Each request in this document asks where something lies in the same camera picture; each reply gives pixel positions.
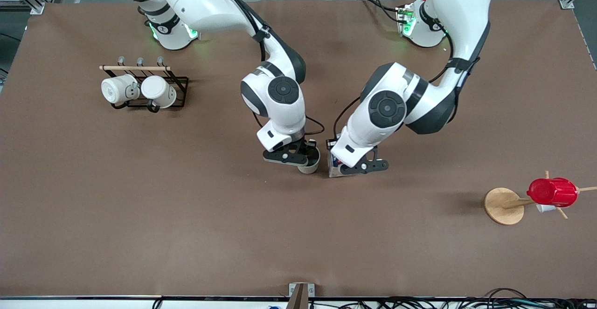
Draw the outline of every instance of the mug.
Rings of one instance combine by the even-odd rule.
[[[557,207],[553,206],[553,205],[542,205],[542,204],[537,204],[537,210],[539,210],[539,212],[543,213],[543,212],[547,212],[547,211],[554,211],[557,210]]]
[[[141,92],[149,99],[147,108],[151,112],[157,112],[152,109],[152,106],[166,109],[176,101],[176,90],[160,76],[153,75],[145,78],[141,83]]]
[[[135,77],[122,75],[102,81],[102,94],[112,104],[124,103],[139,98],[139,84]]]

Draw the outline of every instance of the black cable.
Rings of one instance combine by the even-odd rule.
[[[512,292],[522,298],[527,298],[523,293],[521,293],[518,290],[513,289],[513,288],[495,288],[487,297],[487,308],[491,307],[492,309],[495,309],[495,307],[494,307],[495,301],[491,301],[491,299],[493,298],[493,296],[495,296],[495,294],[502,292],[502,291]]]
[[[323,307],[330,307],[330,308],[339,308],[337,305],[311,302],[311,306],[312,307],[315,306],[315,305],[322,305]]]
[[[320,129],[320,130],[317,130],[317,131],[315,131],[315,132],[308,132],[308,133],[305,133],[305,135],[316,135],[316,134],[321,134],[321,133],[324,133],[324,132],[326,131],[326,127],[325,127],[325,126],[324,126],[322,123],[320,123],[320,122],[318,122],[317,120],[315,120],[315,119],[311,118],[310,116],[307,116],[306,114],[305,114],[305,117],[306,117],[307,119],[311,120],[312,122],[316,123],[317,125],[320,125],[320,126],[321,126],[321,129]]]
[[[384,5],[382,5],[382,2],[381,2],[381,0],[363,0],[363,1],[369,1],[370,3],[373,3],[373,5],[375,5],[375,6],[379,7],[380,9],[382,9],[382,11],[383,11],[383,12],[386,14],[386,16],[388,16],[388,18],[390,18],[390,19],[391,19],[392,21],[394,21],[394,22],[397,22],[397,23],[399,23],[399,24],[406,24],[406,23],[407,23],[407,22],[406,22],[406,21],[404,21],[404,20],[398,20],[398,19],[395,19],[394,17],[392,17],[392,16],[391,16],[391,15],[388,13],[388,11],[389,11],[389,10],[391,10],[392,12],[396,12],[396,9],[395,9],[395,8],[393,9],[393,8],[391,8],[391,7],[388,7],[388,6],[384,6]]]
[[[464,309],[471,305],[471,303],[474,303],[476,300],[477,299],[474,297],[467,297],[464,300],[462,300],[462,302],[458,305],[458,309]]]
[[[393,296],[393,297],[388,298],[386,301],[396,303],[397,306],[395,306],[395,307],[403,306],[407,309],[437,309],[435,307],[435,305],[433,305],[433,303],[425,300],[424,298],[412,298],[412,297],[407,297],[407,296]],[[421,305],[420,302],[426,303],[427,305],[429,305],[430,308],[424,307],[423,305]]]
[[[151,306],[151,309],[160,309],[160,307],[162,307],[162,303],[164,303],[164,300],[161,298],[153,301],[153,305]]]
[[[503,300],[497,300],[496,302],[499,303],[507,303],[510,305],[524,305],[526,307],[533,307],[533,308],[541,308],[541,309],[553,309],[554,307],[550,307],[548,305],[544,305],[541,303],[537,303],[537,302],[532,302],[529,300],[524,300],[524,299],[519,299],[519,298],[507,298],[507,299],[503,299]]]
[[[338,117],[336,118],[335,122],[334,122],[334,139],[336,139],[336,136],[338,135],[338,133],[336,132],[336,126],[338,124],[338,121],[340,120],[340,118],[342,118],[342,115],[352,106],[354,105],[354,103],[356,103],[357,101],[359,101],[361,97],[356,97],[354,99],[354,101],[351,101],[350,104],[348,104],[347,107],[345,107],[342,112],[340,112],[340,114],[338,115]]]
[[[473,65],[475,65],[475,63],[477,63],[480,60],[480,57],[477,57],[475,59],[475,62],[473,62]],[[454,94],[456,95],[454,97],[454,112],[452,112],[452,116],[450,117],[450,119],[448,119],[448,122],[446,124],[449,124],[449,122],[451,122],[452,120],[454,120],[454,118],[456,117],[456,112],[458,111],[458,98],[460,97],[460,92],[462,91],[462,87],[464,86],[464,81],[463,83],[458,86],[457,88],[455,88],[454,90]]]
[[[365,308],[365,309],[373,309],[372,307],[370,307],[367,303],[361,301],[361,307]]]
[[[448,31],[446,31],[446,29],[439,22],[436,22],[436,24],[439,26],[439,28],[443,31],[443,33],[446,35],[446,38],[448,39],[448,43],[450,44],[450,58],[454,57],[454,43],[452,43],[452,37],[450,37]],[[443,75],[446,72],[447,69],[447,67],[444,67],[444,69],[442,69],[442,71],[440,71],[439,74],[437,74],[437,76],[432,78],[429,82],[435,82],[439,77],[441,77],[441,75]]]
[[[21,40],[17,39],[16,37],[13,37],[13,36],[5,34],[5,33],[0,33],[0,35],[5,36],[5,37],[9,37],[10,39],[17,40],[17,41],[21,42]]]
[[[360,305],[360,304],[361,304],[360,302],[348,303],[345,305],[341,305],[340,307],[338,307],[338,309],[346,309],[346,308],[350,307],[350,305]]]
[[[259,121],[259,118],[257,117],[257,114],[253,112],[253,116],[255,117],[255,121],[257,122],[257,124],[259,125],[260,128],[263,127],[263,125],[261,124],[261,122]]]
[[[386,303],[385,303],[385,302],[378,302],[378,303],[379,303],[379,305],[380,305],[380,306],[378,307],[378,309],[379,309],[380,307],[384,307],[384,309],[391,309],[390,307],[388,307],[388,305],[386,305]]]
[[[253,15],[251,14],[251,12],[245,7],[245,5],[243,4],[243,2],[241,2],[241,0],[234,0],[234,2],[238,5],[238,7],[241,9],[241,11],[245,14],[245,16],[247,17],[247,20],[249,20],[249,23],[251,24],[255,33],[258,33],[260,31],[260,28],[257,28],[257,23],[255,22],[255,19],[253,18]],[[263,41],[261,41],[259,43],[259,50],[261,52],[261,60],[265,61],[265,44],[263,43]]]

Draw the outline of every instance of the red cup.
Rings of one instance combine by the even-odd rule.
[[[578,191],[565,178],[538,178],[531,182],[527,195],[538,204],[567,207],[576,201]]]

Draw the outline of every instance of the wooden post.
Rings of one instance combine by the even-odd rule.
[[[515,207],[519,207],[519,206],[533,205],[533,204],[535,204],[535,201],[533,201],[533,200],[519,199],[519,200],[514,200],[514,201],[506,201],[506,202],[504,202],[502,207],[507,210],[507,209],[514,209]]]
[[[549,178],[549,171],[545,171],[545,178]],[[562,215],[563,219],[567,220],[568,216],[566,215],[566,213],[562,210],[561,207],[556,207],[556,210],[560,213],[560,215]]]
[[[590,190],[597,190],[597,186],[587,186],[586,188],[578,188],[578,192],[588,192]]]

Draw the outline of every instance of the wooden base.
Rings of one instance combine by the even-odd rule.
[[[495,188],[487,192],[483,205],[486,213],[494,222],[502,225],[514,225],[524,216],[524,206],[504,209],[507,201],[519,200],[518,194],[508,188]]]

